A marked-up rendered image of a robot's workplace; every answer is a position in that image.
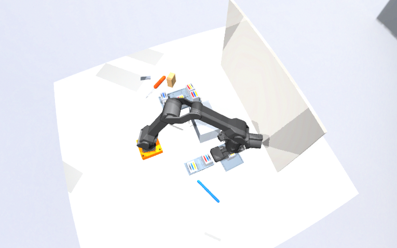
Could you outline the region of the orange-handled screwdriver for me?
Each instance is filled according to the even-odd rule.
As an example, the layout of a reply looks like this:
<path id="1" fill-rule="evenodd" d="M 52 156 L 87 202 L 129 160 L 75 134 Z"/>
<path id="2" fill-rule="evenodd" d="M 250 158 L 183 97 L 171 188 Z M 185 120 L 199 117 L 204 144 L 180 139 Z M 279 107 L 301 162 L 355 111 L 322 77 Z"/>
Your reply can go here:
<path id="1" fill-rule="evenodd" d="M 165 76 L 162 76 L 162 77 L 156 82 L 156 84 L 154 85 L 154 88 L 156 89 L 156 88 L 164 81 L 165 78 L 166 78 Z M 154 88 L 153 88 L 153 89 L 154 89 Z M 153 91 L 153 89 L 152 89 L 152 91 Z M 151 91 L 151 92 L 152 92 L 152 91 Z M 150 92 L 150 93 L 151 93 L 151 92 Z M 149 93 L 149 94 L 150 94 L 150 93 Z M 148 94 L 145 98 L 147 98 L 147 97 L 149 96 L 149 94 Z"/>

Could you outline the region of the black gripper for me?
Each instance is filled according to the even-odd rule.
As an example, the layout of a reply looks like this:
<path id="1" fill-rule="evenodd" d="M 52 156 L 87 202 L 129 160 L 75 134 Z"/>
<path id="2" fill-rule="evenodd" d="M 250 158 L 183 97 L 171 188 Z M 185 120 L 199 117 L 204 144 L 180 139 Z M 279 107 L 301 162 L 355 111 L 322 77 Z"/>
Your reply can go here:
<path id="1" fill-rule="evenodd" d="M 224 146 L 221 146 L 221 147 L 217 146 L 217 147 L 214 147 L 214 148 L 210 149 L 210 153 L 211 153 L 211 155 L 212 155 L 212 157 L 213 157 L 215 162 L 219 162 L 219 161 L 222 161 L 223 159 L 228 158 L 229 157 L 228 153 L 230 153 L 230 155 L 231 155 L 233 153 L 240 153 L 240 152 L 245 150 L 243 144 L 240 145 L 237 148 L 232 148 L 232 147 L 229 146 L 228 140 L 226 140 L 226 141 L 227 141 L 227 144 L 225 144 L 226 145 L 225 147 Z"/>

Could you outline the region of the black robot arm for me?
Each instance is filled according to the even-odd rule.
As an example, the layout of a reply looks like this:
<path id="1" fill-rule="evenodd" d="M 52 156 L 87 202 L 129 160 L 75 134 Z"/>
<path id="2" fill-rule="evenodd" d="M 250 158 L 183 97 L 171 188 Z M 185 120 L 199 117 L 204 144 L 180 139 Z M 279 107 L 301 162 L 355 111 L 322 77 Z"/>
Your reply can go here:
<path id="1" fill-rule="evenodd" d="M 180 116 L 182 105 L 191 107 L 190 113 Z M 167 125 L 183 124 L 192 119 L 199 119 L 209 125 L 222 130 L 217 138 L 220 142 L 225 142 L 232 148 L 240 145 L 245 147 L 261 149 L 263 136 L 250 133 L 250 127 L 244 120 L 238 118 L 228 118 L 198 101 L 190 101 L 186 98 L 168 98 L 163 107 L 162 113 L 149 126 L 141 129 L 137 147 L 142 148 L 142 152 L 156 150 L 156 142 L 159 132 Z"/>

